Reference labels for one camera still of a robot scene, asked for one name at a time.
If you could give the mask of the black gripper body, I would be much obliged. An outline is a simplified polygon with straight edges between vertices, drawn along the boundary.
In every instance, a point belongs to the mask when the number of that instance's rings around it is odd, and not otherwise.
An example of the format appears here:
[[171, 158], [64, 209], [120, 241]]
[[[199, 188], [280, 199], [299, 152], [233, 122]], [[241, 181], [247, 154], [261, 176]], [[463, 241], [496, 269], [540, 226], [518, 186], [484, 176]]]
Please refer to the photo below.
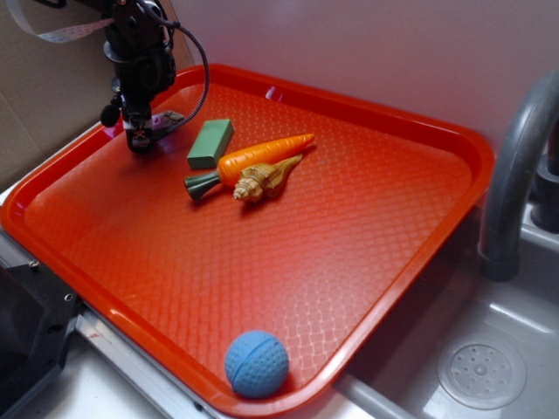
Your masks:
[[114, 64], [122, 112], [150, 114], [151, 101], [175, 80], [166, 13], [157, 1], [109, 1], [106, 57]]

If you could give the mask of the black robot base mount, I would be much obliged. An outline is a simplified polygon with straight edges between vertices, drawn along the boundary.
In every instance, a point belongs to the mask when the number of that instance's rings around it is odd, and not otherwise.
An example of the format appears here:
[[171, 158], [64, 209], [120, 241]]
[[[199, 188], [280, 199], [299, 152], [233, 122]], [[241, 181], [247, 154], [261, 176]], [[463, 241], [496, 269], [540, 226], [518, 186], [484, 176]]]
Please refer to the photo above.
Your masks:
[[12, 418], [63, 370], [76, 292], [47, 267], [1, 269], [1, 417]]

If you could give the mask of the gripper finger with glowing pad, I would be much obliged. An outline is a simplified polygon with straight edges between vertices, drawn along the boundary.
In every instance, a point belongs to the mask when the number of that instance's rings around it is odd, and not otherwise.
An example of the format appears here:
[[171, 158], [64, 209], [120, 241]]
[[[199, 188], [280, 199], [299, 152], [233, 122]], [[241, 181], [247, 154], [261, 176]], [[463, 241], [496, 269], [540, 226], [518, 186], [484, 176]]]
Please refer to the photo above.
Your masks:
[[125, 131], [130, 151], [137, 154], [149, 152], [155, 144], [151, 107], [126, 104]]

